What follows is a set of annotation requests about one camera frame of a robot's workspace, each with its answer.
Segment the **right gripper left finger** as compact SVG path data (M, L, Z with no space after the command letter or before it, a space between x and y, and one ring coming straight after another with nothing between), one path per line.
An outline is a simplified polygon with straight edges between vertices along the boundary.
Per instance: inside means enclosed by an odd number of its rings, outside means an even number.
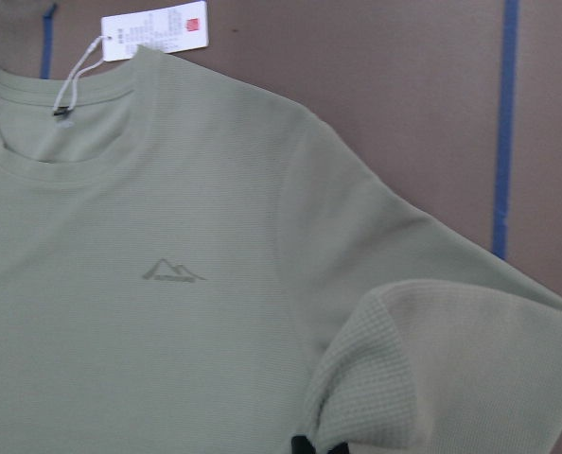
M291 454L316 454L316 449L306 435L295 435L290 440Z

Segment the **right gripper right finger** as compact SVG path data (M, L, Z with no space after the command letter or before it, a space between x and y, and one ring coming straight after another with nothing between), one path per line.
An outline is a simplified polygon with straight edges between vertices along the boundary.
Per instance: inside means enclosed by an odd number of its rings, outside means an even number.
M349 454L347 442L340 443L331 449L331 454Z

